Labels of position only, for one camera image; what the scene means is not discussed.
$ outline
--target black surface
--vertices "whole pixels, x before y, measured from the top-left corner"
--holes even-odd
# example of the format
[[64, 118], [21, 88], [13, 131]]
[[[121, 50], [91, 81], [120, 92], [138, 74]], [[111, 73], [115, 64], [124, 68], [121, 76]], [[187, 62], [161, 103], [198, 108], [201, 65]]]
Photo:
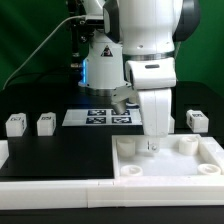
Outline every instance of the black surface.
[[[111, 135], [142, 134], [139, 126], [62, 128], [68, 108], [110, 108], [109, 98], [85, 96], [66, 85], [10, 86], [0, 93], [0, 105], [0, 139], [6, 139], [4, 123], [11, 113], [24, 112], [29, 119], [25, 135], [9, 139], [10, 158], [0, 171], [1, 181], [112, 177]], [[222, 97], [199, 83], [178, 83], [173, 89], [172, 108], [176, 133], [192, 133], [185, 123], [188, 109], [205, 113], [210, 119], [209, 133], [205, 135], [224, 144]], [[44, 112], [57, 114], [53, 137], [37, 137], [36, 121]], [[224, 206], [0, 211], [0, 224], [211, 224], [223, 223], [223, 218]]]

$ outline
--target white cylinder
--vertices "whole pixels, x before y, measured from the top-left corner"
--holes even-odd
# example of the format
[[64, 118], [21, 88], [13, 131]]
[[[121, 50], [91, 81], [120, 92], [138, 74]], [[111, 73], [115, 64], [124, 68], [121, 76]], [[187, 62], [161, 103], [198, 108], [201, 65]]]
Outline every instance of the white cylinder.
[[198, 153], [198, 139], [194, 136], [187, 136], [180, 139], [179, 153], [186, 156], [194, 156]]
[[213, 164], [201, 164], [198, 166], [198, 174], [217, 176], [221, 175], [221, 169]]
[[135, 141], [131, 138], [117, 139], [117, 152], [119, 156], [131, 157], [135, 155]]
[[138, 177], [143, 175], [143, 170], [140, 166], [127, 165], [121, 167], [121, 176]]

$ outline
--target small white cube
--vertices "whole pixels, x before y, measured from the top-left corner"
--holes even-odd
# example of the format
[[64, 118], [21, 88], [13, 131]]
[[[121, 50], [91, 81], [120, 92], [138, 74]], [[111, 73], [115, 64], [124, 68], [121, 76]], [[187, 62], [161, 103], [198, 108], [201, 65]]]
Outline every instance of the small white cube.
[[198, 110], [187, 111], [187, 125], [194, 133], [207, 133], [209, 119]]
[[7, 137], [21, 137], [26, 127], [26, 114], [12, 114], [6, 122]]
[[52, 136], [56, 128], [56, 114], [46, 113], [41, 114], [37, 121], [38, 136]]

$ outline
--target cable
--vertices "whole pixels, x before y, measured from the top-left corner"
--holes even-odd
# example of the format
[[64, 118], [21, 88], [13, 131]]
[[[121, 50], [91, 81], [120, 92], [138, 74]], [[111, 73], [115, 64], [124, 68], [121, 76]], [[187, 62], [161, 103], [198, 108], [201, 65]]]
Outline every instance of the cable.
[[175, 53], [174, 53], [174, 60], [177, 59], [177, 55], [178, 55], [178, 53], [179, 53], [179, 51], [180, 51], [180, 47], [181, 47], [181, 42], [178, 42], [178, 43], [177, 43], [177, 46], [176, 46]]
[[18, 78], [21, 78], [21, 77], [24, 77], [24, 76], [39, 75], [39, 77], [42, 78], [43, 76], [52, 75], [53, 72], [57, 72], [59, 70], [67, 69], [67, 68], [70, 68], [70, 67], [60, 66], [60, 67], [57, 67], [57, 68], [49, 69], [49, 70], [44, 71], [44, 72], [29, 72], [29, 73], [22, 73], [22, 74], [19, 74], [19, 75], [15, 75], [9, 80], [9, 82], [8, 82], [8, 84], [5, 88], [7, 88], [11, 84], [11, 82], [13, 82], [15, 79], [18, 79]]
[[10, 76], [9, 78], [6, 80], [4, 86], [3, 86], [3, 90], [7, 87], [8, 83], [10, 82], [10, 80], [30, 61], [30, 59], [33, 58], [33, 56], [44, 46], [44, 44], [46, 44], [48, 42], [48, 40], [51, 39], [51, 37], [59, 30], [59, 28], [64, 25], [64, 23], [66, 23], [69, 20], [73, 20], [73, 19], [81, 19], [81, 18], [85, 18], [85, 16], [73, 16], [73, 17], [69, 17], [67, 19], [65, 19], [64, 21], [62, 21], [52, 32], [51, 34], [39, 45], [39, 47], [22, 63], [22, 65], [20, 65], [20, 67], [18, 67]]
[[54, 73], [54, 71], [51, 71], [51, 72], [43, 72], [42, 74], [40, 74], [35, 80], [34, 80], [34, 82], [33, 83], [37, 83], [37, 82], [39, 82], [42, 78], [44, 78], [44, 77], [46, 77], [46, 76], [50, 76], [50, 75], [69, 75], [69, 74], [72, 74], [71, 73], [71, 68], [70, 67], [61, 67], [61, 69], [68, 69], [69, 70], [69, 72], [67, 72], [66, 70], [65, 71], [63, 71], [63, 73]]

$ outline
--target green backdrop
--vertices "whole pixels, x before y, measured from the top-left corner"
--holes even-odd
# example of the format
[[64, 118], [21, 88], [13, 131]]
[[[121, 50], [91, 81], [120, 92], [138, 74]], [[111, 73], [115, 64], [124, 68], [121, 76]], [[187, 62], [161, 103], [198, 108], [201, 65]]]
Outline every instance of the green backdrop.
[[[201, 24], [181, 45], [176, 60], [177, 78], [203, 82], [224, 96], [224, 1], [200, 0], [200, 5]], [[7, 77], [67, 17], [65, 0], [0, 1], [0, 89]], [[70, 58], [70, 34], [64, 26], [21, 73], [69, 65]]]

